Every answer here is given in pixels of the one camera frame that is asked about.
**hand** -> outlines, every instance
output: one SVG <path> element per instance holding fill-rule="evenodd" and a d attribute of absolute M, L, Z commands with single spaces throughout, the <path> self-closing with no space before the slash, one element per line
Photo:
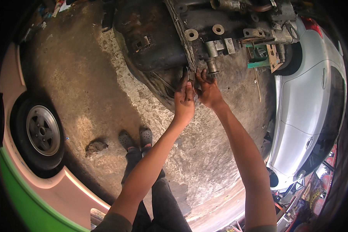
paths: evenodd
<path fill-rule="evenodd" d="M 187 68 L 183 68 L 183 77 L 174 93 L 175 115 L 173 123 L 181 125 L 185 128 L 190 123 L 195 114 L 195 102 L 193 100 L 194 88 L 192 83 L 188 81 Z"/>
<path fill-rule="evenodd" d="M 208 80 L 206 78 L 206 69 L 202 70 L 201 75 L 199 68 L 196 70 L 196 81 L 200 84 L 201 90 L 195 90 L 199 96 L 199 101 L 210 109 L 222 105 L 224 102 L 222 94 L 218 89 L 217 79 Z"/>

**car tire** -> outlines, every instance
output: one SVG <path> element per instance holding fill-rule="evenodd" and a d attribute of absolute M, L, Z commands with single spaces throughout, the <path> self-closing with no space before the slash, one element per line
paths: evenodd
<path fill-rule="evenodd" d="M 285 62 L 274 72 L 275 75 L 290 76 L 297 72 L 303 60 L 300 42 L 285 45 Z"/>
<path fill-rule="evenodd" d="M 17 148 L 35 174 L 45 178 L 44 172 L 60 166 L 65 151 L 64 134 L 50 104 L 28 98 L 22 101 L 12 122 Z"/>

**sleeve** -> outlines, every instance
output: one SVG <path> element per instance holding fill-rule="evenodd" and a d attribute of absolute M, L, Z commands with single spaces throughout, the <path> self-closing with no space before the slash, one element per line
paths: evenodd
<path fill-rule="evenodd" d="M 130 221 L 117 213 L 108 213 L 93 232 L 131 232 Z"/>
<path fill-rule="evenodd" d="M 246 230 L 245 232 L 277 232 L 277 225 L 257 226 Z"/>

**dark pants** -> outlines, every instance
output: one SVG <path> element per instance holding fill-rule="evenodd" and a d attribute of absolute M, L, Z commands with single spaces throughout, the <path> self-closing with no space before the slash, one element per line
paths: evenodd
<path fill-rule="evenodd" d="M 142 155 L 145 155 L 150 149 L 151 147 L 144 147 L 142 148 L 142 152 L 135 147 L 129 149 L 126 154 L 128 164 L 126 165 L 124 177 L 121 181 L 122 185 L 124 185 L 131 170 L 142 159 Z M 162 169 L 152 186 L 152 209 L 154 219 L 151 221 L 143 201 L 140 202 L 132 232 L 191 231 L 175 197 L 171 193 L 169 183 L 165 178 L 165 172 Z"/>

